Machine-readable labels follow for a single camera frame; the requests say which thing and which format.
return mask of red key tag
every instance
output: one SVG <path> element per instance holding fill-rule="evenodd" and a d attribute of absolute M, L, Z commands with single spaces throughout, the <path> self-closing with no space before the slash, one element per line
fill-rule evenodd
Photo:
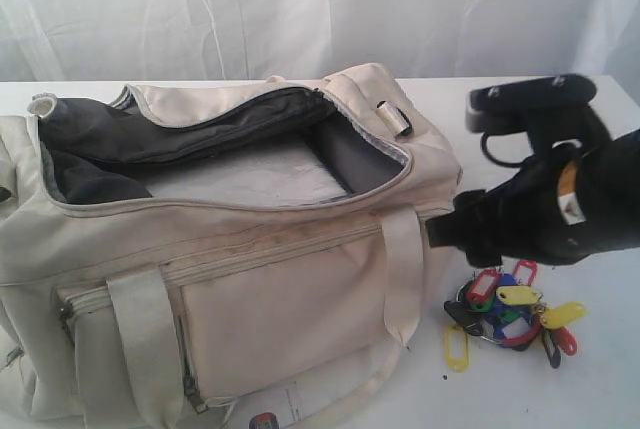
<path fill-rule="evenodd" d="M 562 352 L 567 356 L 573 356 L 578 352 L 578 343 L 576 342 L 576 338 L 573 337 L 573 334 L 571 334 L 569 329 L 566 327 L 552 330 L 551 335 L 555 339 L 556 344 L 558 344 L 558 347 L 562 349 Z"/>
<path fill-rule="evenodd" d="M 511 275 L 518 281 L 518 284 L 530 286 L 538 273 L 538 263 L 534 261 L 518 261 Z"/>
<path fill-rule="evenodd" d="M 500 273 L 495 269 L 485 269 L 475 278 L 471 287 L 467 291 L 467 301 L 472 304 L 482 304 L 486 302 L 500 280 Z"/>

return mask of white table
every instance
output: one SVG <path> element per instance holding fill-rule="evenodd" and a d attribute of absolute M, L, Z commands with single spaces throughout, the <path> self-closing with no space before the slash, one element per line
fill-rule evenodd
<path fill-rule="evenodd" d="M 513 171 L 486 161 L 479 137 L 464 126 L 467 93 L 475 88 L 519 78 L 400 80 L 416 107 L 451 141 L 464 168 L 460 190 L 490 188 Z M 640 127 L 640 108 L 608 76 L 594 78 L 598 95 L 593 106 L 617 137 Z M 161 82 L 156 85 L 214 87 L 242 82 Z M 0 114 L 24 114 L 31 96 L 115 98 L 120 82 L 0 83 Z M 492 151 L 508 160 L 529 153 L 525 136 L 491 141 Z M 507 268 L 513 261 L 507 262 Z M 451 372 L 443 356 L 443 328 L 451 321 L 442 310 L 471 274 L 456 254 L 433 306 L 410 343 L 411 352 L 395 374 L 362 411 L 341 429 L 372 428 L 631 428 L 640 427 L 640 250 L 596 255 L 573 267 L 542 267 L 535 286 L 551 305 L 578 300 L 589 314 L 571 326 L 577 355 L 564 357 L 553 370 L 542 347 L 518 353 L 471 339 L 471 363 L 463 373 Z M 11 428 L 69 427 L 16 421 L 0 414 L 0 426 Z M 189 429 L 211 427 L 206 414 L 187 420 Z"/>

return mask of cable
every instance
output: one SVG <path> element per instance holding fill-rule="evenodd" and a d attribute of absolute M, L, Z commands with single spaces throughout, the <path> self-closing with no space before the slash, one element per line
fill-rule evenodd
<path fill-rule="evenodd" d="M 484 157 L 489 159 L 489 161 L 493 162 L 496 166 L 500 167 L 508 167 L 509 169 L 519 169 L 524 165 L 524 161 L 520 162 L 505 162 L 499 159 L 496 159 L 493 154 L 489 152 L 489 148 L 487 147 L 487 141 L 489 140 L 490 135 L 486 132 L 482 134 L 480 138 L 480 149 L 482 150 L 482 154 Z"/>

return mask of white backdrop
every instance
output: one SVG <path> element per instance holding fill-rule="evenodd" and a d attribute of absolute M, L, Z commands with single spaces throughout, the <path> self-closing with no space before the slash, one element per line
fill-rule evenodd
<path fill-rule="evenodd" d="M 0 0 L 0 80 L 614 75 L 640 101 L 639 0 Z"/>

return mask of yellow key tag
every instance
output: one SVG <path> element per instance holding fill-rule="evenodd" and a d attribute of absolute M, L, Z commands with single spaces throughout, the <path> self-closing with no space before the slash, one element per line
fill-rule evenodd
<path fill-rule="evenodd" d="M 444 357 L 452 371 L 462 372 L 469 366 L 469 337 L 460 326 L 445 328 Z"/>
<path fill-rule="evenodd" d="M 496 289 L 496 295 L 507 306 L 531 306 L 542 298 L 542 294 L 529 286 L 501 286 Z"/>
<path fill-rule="evenodd" d="M 567 302 L 540 314 L 540 324 L 547 329 L 560 329 L 580 319 L 587 313 L 587 308 L 580 302 Z"/>

